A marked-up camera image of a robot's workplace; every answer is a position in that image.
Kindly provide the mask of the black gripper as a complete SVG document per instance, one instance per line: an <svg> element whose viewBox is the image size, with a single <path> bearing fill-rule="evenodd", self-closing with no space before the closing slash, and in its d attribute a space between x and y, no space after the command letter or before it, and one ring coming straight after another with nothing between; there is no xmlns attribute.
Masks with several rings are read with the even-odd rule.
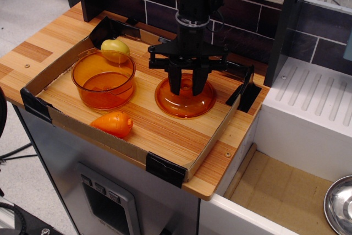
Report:
<svg viewBox="0 0 352 235"><path fill-rule="evenodd" d="M228 49L205 41L209 18L189 20L177 14L175 19L176 38L148 48L149 68L168 72L170 91L175 95L180 94L182 70L193 70L192 94L197 96L203 92L210 72L227 68Z"/></svg>

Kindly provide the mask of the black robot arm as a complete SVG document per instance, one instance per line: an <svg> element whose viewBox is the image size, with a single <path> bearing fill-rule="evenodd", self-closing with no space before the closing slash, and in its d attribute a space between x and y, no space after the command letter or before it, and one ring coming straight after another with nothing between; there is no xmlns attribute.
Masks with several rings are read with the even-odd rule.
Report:
<svg viewBox="0 0 352 235"><path fill-rule="evenodd" d="M210 16L223 4L224 0L177 0L176 38L148 48L149 67L168 73L171 93L179 95L183 70L192 70L192 94L196 96L202 93L209 73L226 69L228 49L205 41Z"/></svg>

